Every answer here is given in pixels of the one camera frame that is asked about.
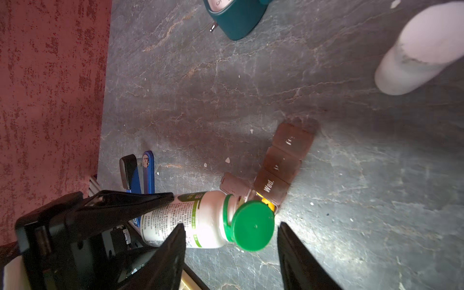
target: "white pill bottle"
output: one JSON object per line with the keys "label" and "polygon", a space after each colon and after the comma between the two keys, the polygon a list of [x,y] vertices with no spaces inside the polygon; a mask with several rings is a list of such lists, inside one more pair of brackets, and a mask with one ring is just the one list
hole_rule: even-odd
{"label": "white pill bottle", "polygon": [[259,251],[274,233],[274,213],[266,204],[208,191],[178,195],[168,206],[144,214],[143,241],[160,246],[179,223],[184,224],[187,248],[220,248],[234,242],[243,250]]}

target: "white debris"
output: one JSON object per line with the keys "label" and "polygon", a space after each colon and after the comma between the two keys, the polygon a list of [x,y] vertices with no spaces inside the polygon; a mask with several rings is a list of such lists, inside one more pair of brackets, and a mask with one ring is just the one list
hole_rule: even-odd
{"label": "white debris", "polygon": [[401,3],[401,0],[393,1],[392,4],[390,5],[390,9],[395,9],[400,3]]}

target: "teal pill box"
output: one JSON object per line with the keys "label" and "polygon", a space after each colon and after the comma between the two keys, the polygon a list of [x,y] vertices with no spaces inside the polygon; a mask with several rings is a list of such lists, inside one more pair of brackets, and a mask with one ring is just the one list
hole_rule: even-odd
{"label": "teal pill box", "polygon": [[224,9],[214,12],[208,0],[203,0],[209,15],[218,23],[228,38],[239,40],[259,23],[271,0],[233,0]]}

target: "gray marble surface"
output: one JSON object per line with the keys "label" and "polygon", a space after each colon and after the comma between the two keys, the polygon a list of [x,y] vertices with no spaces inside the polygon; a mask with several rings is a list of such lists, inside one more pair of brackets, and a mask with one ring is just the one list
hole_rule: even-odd
{"label": "gray marble surface", "polygon": [[[464,62],[404,96],[373,80],[435,3],[275,0],[233,42],[201,0],[113,0],[99,182],[121,189],[119,158],[149,149],[158,192],[218,189],[227,171],[251,182],[290,119],[317,134],[277,224],[342,288],[464,289]],[[282,288],[275,237],[186,262],[211,289]]]}

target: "blue stapler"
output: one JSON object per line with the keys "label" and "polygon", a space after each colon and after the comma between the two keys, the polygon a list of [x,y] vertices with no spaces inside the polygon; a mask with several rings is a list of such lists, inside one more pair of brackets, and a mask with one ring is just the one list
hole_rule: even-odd
{"label": "blue stapler", "polygon": [[[153,152],[146,151],[142,158],[134,154],[119,160],[122,187],[130,193],[155,193],[155,158]],[[136,227],[141,225],[141,217],[132,220]]]}

